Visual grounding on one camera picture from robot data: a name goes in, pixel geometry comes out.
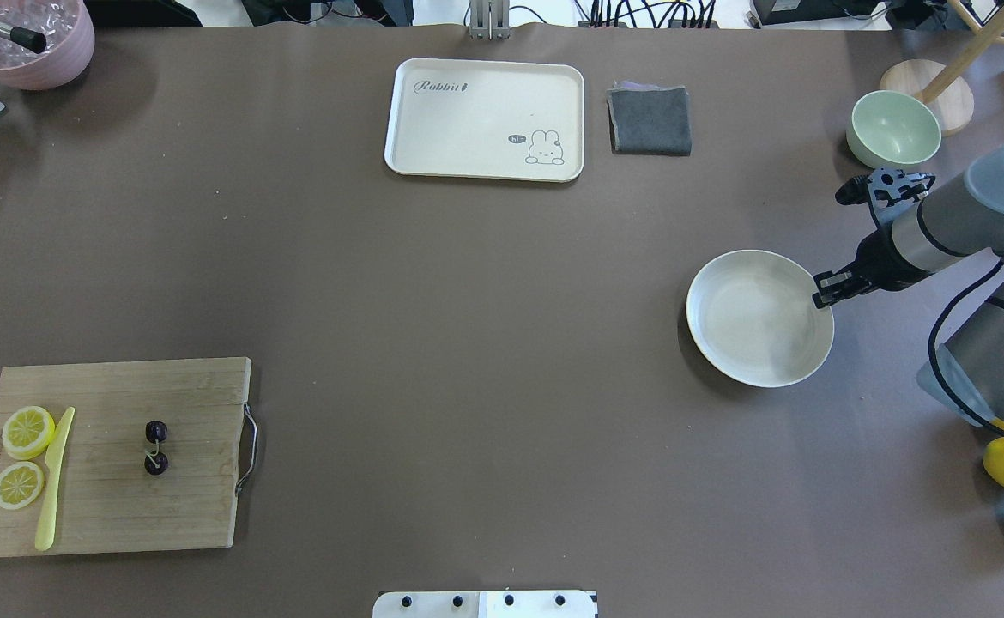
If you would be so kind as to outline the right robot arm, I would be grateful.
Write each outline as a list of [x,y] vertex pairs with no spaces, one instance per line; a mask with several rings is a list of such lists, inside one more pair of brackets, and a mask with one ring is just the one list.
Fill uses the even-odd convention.
[[835,198],[866,204],[875,229],[850,263],[816,275],[820,308],[902,292],[981,251],[992,255],[991,270],[934,321],[917,378],[970,425],[1004,437],[1004,145],[942,184],[932,173],[880,167],[846,181]]

